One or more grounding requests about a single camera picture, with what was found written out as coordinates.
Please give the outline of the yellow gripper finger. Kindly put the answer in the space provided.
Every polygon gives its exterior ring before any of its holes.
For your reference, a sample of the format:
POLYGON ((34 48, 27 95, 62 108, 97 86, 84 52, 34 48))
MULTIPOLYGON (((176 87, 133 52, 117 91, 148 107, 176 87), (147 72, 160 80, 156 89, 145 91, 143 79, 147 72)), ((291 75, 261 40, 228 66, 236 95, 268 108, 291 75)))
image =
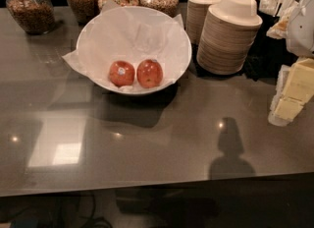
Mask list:
POLYGON ((289 73, 289 66, 283 65, 278 73, 277 84, 276 84, 276 94, 274 95, 272 99, 272 102, 270 105, 270 112, 268 115, 268 122, 278 127, 285 127, 288 125, 288 120, 284 120, 275 115, 275 109, 280 101, 281 94, 287 82, 288 73, 289 73))
POLYGON ((314 60, 299 58, 289 69, 279 101, 273 113, 276 117, 292 121, 314 96, 314 60))

